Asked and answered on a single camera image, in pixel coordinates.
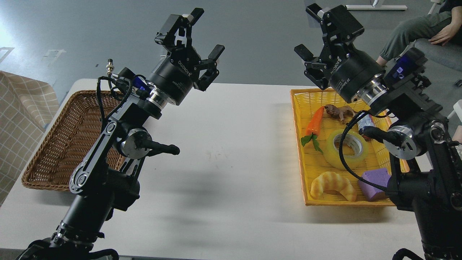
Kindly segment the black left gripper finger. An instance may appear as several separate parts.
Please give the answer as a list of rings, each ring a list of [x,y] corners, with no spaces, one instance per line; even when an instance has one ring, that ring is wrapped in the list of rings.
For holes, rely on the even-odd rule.
[[[155,43],[163,46],[168,52],[175,52],[192,47],[192,27],[205,13],[203,8],[196,7],[190,14],[171,14],[155,36]]]
[[[200,60],[193,66],[193,69],[195,69],[196,72],[200,72],[202,70],[205,71],[202,76],[199,76],[198,79],[193,82],[193,87],[196,90],[206,91],[210,84],[212,84],[213,81],[218,77],[218,58],[221,56],[225,49],[226,48],[223,45],[216,45],[207,59]]]

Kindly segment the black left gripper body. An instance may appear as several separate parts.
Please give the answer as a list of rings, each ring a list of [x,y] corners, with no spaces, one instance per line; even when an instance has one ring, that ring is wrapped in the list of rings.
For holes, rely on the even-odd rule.
[[[180,105],[193,87],[193,81],[198,79],[194,66],[200,59],[195,48],[168,51],[146,79],[166,94],[170,103]]]

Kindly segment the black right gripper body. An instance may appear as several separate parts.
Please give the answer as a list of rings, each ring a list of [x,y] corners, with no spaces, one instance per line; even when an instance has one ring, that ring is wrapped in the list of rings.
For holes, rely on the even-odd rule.
[[[385,71],[365,51],[355,50],[347,55],[337,56],[333,70],[328,73],[328,86],[347,102],[353,102],[359,90],[363,89],[375,75]]]

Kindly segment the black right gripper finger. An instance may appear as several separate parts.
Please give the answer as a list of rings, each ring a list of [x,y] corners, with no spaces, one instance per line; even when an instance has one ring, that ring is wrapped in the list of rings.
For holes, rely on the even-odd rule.
[[[363,25],[350,13],[345,5],[321,8],[317,4],[306,7],[322,30],[323,51],[331,54],[346,54],[353,49],[353,41],[365,31]]]
[[[331,72],[334,66],[334,56],[330,45],[325,44],[318,57],[303,44],[294,47],[295,53],[303,60],[305,76],[310,79],[319,89],[329,88]]]

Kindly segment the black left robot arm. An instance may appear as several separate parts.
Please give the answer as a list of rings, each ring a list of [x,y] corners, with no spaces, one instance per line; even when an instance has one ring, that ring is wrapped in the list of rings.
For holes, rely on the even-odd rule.
[[[120,258],[114,249],[93,251],[104,238],[101,227],[114,210],[126,211],[140,197],[139,175],[145,158],[180,149],[152,140],[144,128],[149,117],[159,119],[170,103],[180,105],[194,88],[206,91],[218,77],[217,61],[225,47],[216,45],[206,59],[192,46],[192,28],[204,10],[171,14],[155,36],[167,54],[145,77],[124,68],[97,79],[96,97],[101,116],[100,135],[71,173],[68,187],[76,195],[50,238],[35,240],[19,260],[97,260]]]

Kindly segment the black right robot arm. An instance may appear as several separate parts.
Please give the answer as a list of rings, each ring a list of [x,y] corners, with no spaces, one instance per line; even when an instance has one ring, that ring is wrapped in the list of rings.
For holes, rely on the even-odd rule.
[[[409,49],[396,66],[385,70],[353,40],[364,28],[344,5],[306,12],[321,26],[324,47],[315,57],[303,44],[294,51],[305,62],[305,76],[320,89],[335,90],[347,103],[363,100],[360,111],[342,133],[360,118],[387,110],[396,122],[387,131],[368,128],[366,135],[381,140],[390,154],[391,178],[383,190],[397,209],[412,211],[427,260],[461,259],[461,158],[458,142],[448,134],[442,107],[418,86],[427,59]]]

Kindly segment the person's hand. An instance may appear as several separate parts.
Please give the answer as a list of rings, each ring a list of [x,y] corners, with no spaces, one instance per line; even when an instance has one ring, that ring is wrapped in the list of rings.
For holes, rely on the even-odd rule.
[[[452,40],[460,30],[461,23],[450,23],[446,25],[440,32],[430,38],[428,41],[431,44],[442,44],[445,45]]]

